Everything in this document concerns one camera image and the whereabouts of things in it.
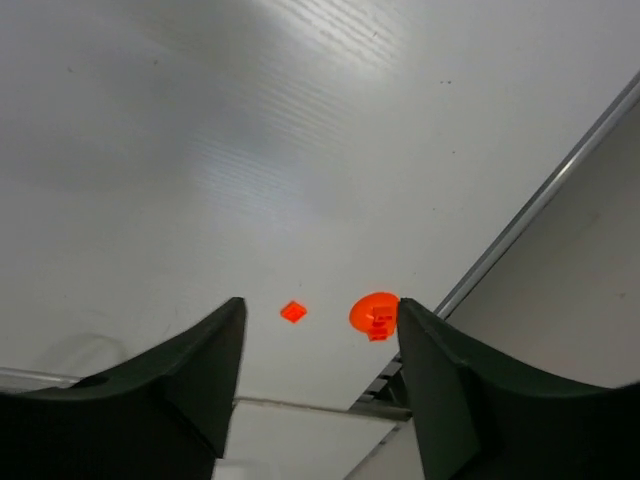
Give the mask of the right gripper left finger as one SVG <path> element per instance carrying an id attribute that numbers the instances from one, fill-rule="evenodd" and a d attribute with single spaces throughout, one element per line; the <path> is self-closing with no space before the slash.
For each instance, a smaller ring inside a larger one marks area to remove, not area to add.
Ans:
<path id="1" fill-rule="evenodd" d="M 246 304 L 67 388 L 1 396 L 4 479 L 209 479 L 225 452 Z"/>

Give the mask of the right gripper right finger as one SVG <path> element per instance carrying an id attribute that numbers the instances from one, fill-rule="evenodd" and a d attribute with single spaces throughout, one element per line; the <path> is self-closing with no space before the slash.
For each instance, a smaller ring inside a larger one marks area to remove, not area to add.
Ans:
<path id="1" fill-rule="evenodd" d="M 542 371 L 409 298 L 397 325 L 425 478 L 638 478 L 638 384 L 603 388 Z"/>

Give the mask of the orange cone lego piece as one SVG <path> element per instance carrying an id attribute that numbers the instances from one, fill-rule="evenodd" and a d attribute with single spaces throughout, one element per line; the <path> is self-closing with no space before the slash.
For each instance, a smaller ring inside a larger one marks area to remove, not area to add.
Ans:
<path id="1" fill-rule="evenodd" d="M 386 341 L 397 326 L 399 298 L 389 292 L 374 292 L 358 300 L 350 310 L 349 323 L 370 342 Z"/>

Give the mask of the orange lego tile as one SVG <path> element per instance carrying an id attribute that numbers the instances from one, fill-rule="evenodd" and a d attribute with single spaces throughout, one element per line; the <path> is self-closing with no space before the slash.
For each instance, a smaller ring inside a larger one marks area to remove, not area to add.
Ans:
<path id="1" fill-rule="evenodd" d="M 307 313 L 307 308 L 295 300 L 287 303 L 280 311 L 281 317 L 292 324 L 298 323 Z"/>

